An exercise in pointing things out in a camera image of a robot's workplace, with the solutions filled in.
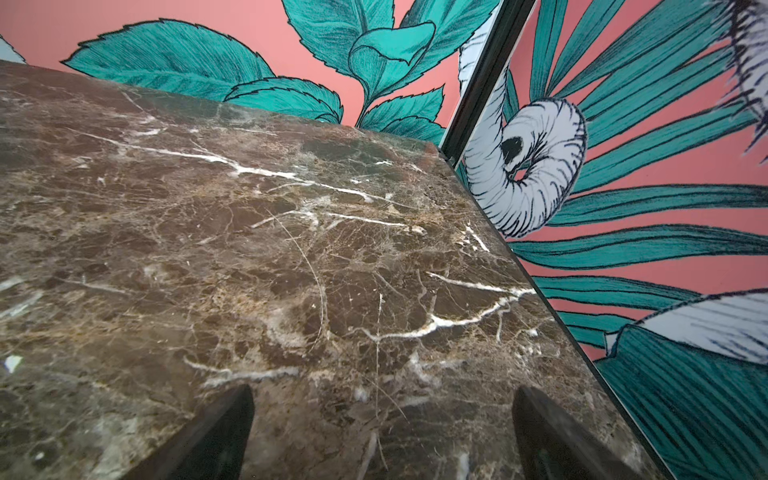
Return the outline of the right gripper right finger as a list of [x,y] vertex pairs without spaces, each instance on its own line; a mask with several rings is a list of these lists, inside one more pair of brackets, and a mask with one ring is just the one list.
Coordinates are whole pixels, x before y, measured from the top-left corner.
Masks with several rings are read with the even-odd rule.
[[638,479],[640,476],[543,391],[519,387],[512,416],[527,479]]

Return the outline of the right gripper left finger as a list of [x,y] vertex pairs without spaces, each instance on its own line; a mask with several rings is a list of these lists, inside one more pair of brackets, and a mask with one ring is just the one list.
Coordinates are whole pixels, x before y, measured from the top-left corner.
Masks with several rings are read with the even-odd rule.
[[237,479],[255,406],[240,385],[219,395],[176,434],[128,471],[126,479]]

